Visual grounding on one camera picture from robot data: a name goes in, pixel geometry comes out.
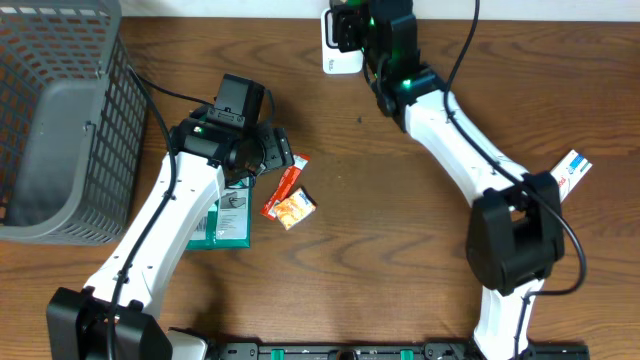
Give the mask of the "green white gloves package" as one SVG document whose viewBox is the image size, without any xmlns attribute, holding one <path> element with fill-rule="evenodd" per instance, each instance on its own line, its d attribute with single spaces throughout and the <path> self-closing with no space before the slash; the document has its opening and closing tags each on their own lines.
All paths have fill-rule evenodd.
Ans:
<svg viewBox="0 0 640 360">
<path fill-rule="evenodd" d="M 249 179 L 236 182 L 197 224 L 186 249 L 193 251 L 250 247 L 252 188 Z"/>
</svg>

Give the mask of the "orange tissue pack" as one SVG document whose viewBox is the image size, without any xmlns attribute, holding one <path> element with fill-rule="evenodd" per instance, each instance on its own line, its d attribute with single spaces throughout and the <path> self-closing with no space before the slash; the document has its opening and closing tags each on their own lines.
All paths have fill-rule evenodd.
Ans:
<svg viewBox="0 0 640 360">
<path fill-rule="evenodd" d="M 316 210 L 316 205 L 303 188 L 294 191 L 274 207 L 276 218 L 290 230 Z"/>
</svg>

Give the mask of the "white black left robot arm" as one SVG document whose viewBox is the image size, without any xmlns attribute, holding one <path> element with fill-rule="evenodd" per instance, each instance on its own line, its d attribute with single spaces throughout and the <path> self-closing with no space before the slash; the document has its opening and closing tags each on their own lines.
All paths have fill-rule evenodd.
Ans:
<svg viewBox="0 0 640 360">
<path fill-rule="evenodd" d="M 46 309 L 55 359 L 215 359 L 212 342 L 158 323 L 164 296 L 200 220 L 242 180 L 293 165 L 284 129 L 261 118 L 264 85 L 227 74 L 212 102 L 161 126 L 167 153 L 119 245 L 83 288 L 59 288 Z"/>
</svg>

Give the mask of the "red stick sachet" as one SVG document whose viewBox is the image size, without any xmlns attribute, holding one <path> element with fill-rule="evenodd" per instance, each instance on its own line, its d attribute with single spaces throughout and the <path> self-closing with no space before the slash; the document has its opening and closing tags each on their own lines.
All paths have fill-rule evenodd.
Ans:
<svg viewBox="0 0 640 360">
<path fill-rule="evenodd" d="M 306 154 L 295 154 L 293 156 L 293 159 L 294 164 L 289 166 L 284 171 L 282 177 L 280 178 L 276 191 L 272 194 L 272 196 L 264 204 L 260 211 L 260 213 L 269 220 L 274 220 L 276 218 L 276 214 L 273 208 L 289 195 L 301 172 L 311 160 L 311 157 Z"/>
</svg>

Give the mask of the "white slim box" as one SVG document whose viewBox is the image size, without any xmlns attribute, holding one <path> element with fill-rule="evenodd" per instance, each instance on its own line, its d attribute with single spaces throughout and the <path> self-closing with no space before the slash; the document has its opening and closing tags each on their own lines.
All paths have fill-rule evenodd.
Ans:
<svg viewBox="0 0 640 360">
<path fill-rule="evenodd" d="M 550 171 L 559 188 L 563 202 L 581 179 L 591 169 L 592 163 L 581 153 L 572 149 Z"/>
</svg>

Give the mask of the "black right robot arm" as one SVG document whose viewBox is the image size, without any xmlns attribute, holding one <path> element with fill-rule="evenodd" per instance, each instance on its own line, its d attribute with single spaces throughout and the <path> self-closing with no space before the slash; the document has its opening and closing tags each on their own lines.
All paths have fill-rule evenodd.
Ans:
<svg viewBox="0 0 640 360">
<path fill-rule="evenodd" d="M 410 1 L 332 1 L 322 19 L 328 52 L 349 56 L 381 112 L 424 146 L 471 207 L 466 258 L 482 285 L 466 354 L 554 359 L 530 343 L 532 304 L 565 253 L 554 177 L 509 159 L 459 107 L 451 85 L 421 59 Z"/>
</svg>

